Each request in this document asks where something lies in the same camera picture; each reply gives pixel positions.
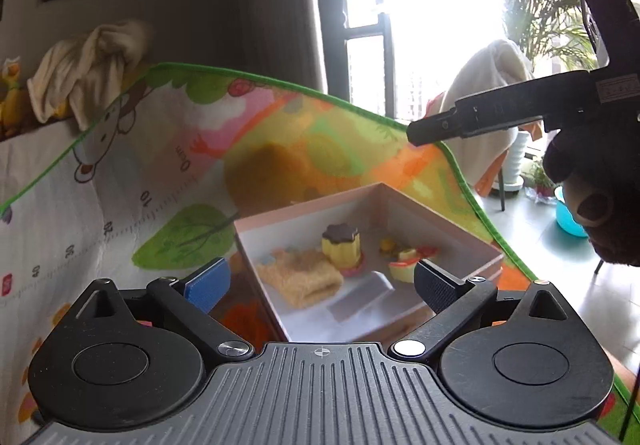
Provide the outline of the dark gloved right hand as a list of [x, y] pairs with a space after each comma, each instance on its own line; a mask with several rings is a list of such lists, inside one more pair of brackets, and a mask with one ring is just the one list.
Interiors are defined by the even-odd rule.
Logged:
[[602, 114], [565, 127], [544, 154], [574, 220], [601, 260], [639, 265], [639, 116]]

